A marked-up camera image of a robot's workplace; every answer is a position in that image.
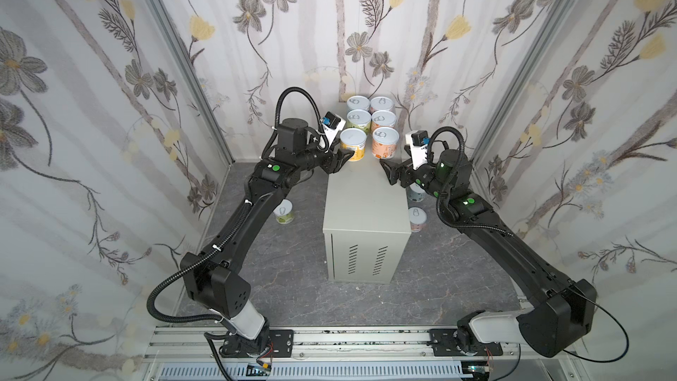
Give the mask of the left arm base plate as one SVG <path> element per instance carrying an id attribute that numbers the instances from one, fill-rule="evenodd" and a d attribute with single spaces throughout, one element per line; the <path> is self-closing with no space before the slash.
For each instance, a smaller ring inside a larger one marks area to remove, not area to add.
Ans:
<path id="1" fill-rule="evenodd" d="M 223 358 L 289 358 L 294 347 L 294 330 L 264 330 L 257 340 L 247 340 L 230 334 L 220 341 L 219 354 Z"/>

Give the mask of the pink white can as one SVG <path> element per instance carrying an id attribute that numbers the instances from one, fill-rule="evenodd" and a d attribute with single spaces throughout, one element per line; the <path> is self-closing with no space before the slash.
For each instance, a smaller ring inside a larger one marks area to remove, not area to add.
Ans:
<path id="1" fill-rule="evenodd" d="M 428 215 L 426 212 L 419 207 L 410 207 L 408 209 L 408 216 L 410 220 L 411 231 L 413 233 L 421 232 L 428 220 Z"/>

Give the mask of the green white labelled can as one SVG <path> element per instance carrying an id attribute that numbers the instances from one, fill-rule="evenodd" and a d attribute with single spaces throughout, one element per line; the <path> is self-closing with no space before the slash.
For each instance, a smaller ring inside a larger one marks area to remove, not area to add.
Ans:
<path id="1" fill-rule="evenodd" d="M 371 114 L 362 109 L 354 109 L 347 113 L 347 128 L 359 129 L 366 134 L 370 134 Z"/>

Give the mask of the brown labelled can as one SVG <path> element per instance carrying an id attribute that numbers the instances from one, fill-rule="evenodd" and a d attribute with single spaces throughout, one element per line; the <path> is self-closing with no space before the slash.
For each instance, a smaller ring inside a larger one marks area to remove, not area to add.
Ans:
<path id="1" fill-rule="evenodd" d="M 397 116 L 388 110 L 378 110 L 371 115 L 370 130 L 374 132 L 378 128 L 394 128 L 397 123 Z"/>

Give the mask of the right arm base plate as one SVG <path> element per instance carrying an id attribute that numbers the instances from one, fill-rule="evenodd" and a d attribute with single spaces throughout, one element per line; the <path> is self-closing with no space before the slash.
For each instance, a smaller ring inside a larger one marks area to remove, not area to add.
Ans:
<path id="1" fill-rule="evenodd" d="M 502 356 L 502 347 L 495 342 L 480 343 L 467 329 L 437 328 L 428 331 L 428 345 L 432 347 L 436 357 L 468 356 L 489 357 Z"/>

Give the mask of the teal labelled can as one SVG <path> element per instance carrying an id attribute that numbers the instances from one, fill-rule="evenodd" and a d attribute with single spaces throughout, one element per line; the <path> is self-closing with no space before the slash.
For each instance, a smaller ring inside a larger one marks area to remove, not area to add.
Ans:
<path id="1" fill-rule="evenodd" d="M 419 203 L 423 201 L 426 198 L 427 194 L 423 188 L 419 187 L 419 185 L 416 185 L 413 183 L 412 185 L 408 186 L 408 192 L 407 192 L 407 197 L 415 202 Z"/>

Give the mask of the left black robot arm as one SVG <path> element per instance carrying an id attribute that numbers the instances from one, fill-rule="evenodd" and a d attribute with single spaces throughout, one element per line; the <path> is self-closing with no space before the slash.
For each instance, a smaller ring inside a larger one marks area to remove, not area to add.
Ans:
<path id="1" fill-rule="evenodd" d="M 304 172 L 335 174 L 353 157 L 338 145 L 344 124 L 331 112 L 322 116 L 303 88 L 285 89 L 276 103 L 273 133 L 244 184 L 238 208 L 211 243 L 197 254 L 187 253 L 178 271 L 153 289 L 146 301 L 149 315 L 174 325 L 211 321 L 227 331 L 208 334 L 209 341 L 236 338 L 238 351 L 265 354 L 271 347 L 270 324 L 250 301 L 250 284 L 240 275 L 243 263 L 269 216 Z M 161 312 L 156 301 L 175 282 L 183 282 L 187 296 L 206 312 L 183 317 Z"/>

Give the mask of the orange yellow labelled can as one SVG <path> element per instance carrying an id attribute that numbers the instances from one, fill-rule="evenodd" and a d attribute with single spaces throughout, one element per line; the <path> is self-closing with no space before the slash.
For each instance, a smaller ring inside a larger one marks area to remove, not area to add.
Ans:
<path id="1" fill-rule="evenodd" d="M 342 149 L 352 151 L 351 162 L 359 162 L 365 155 L 367 134 L 357 128 L 349 128 L 340 132 L 340 146 Z"/>

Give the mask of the blue labelled can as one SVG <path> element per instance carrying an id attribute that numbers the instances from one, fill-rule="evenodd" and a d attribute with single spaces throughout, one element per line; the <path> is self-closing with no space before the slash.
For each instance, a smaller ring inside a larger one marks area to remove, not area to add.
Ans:
<path id="1" fill-rule="evenodd" d="M 353 95 L 346 101 L 347 107 L 352 110 L 370 111 L 370 99 L 362 95 Z"/>

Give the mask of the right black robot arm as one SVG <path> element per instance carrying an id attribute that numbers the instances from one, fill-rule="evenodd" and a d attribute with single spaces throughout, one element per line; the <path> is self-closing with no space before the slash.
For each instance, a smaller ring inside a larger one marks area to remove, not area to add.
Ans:
<path id="1" fill-rule="evenodd" d="M 379 163 L 390 185 L 417 185 L 435 199 L 435 213 L 447 227 L 476 242 L 506 271 L 530 308 L 516 312 L 478 310 L 457 324 L 452 346 L 466 355 L 491 344 L 527 345 L 540 356 L 571 355 L 570 347 L 592 330 L 598 294 L 585 279 L 576 282 L 557 270 L 502 221 L 493 206 L 470 186 L 472 162 L 455 128 L 405 137 L 407 160 Z"/>

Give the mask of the pink labelled can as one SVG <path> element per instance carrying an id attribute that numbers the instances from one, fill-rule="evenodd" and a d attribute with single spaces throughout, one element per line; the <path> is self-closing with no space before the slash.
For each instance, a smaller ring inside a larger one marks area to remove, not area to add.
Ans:
<path id="1" fill-rule="evenodd" d="M 377 111 L 393 112 L 395 109 L 394 100 L 386 96 L 376 96 L 370 99 L 370 113 Z"/>

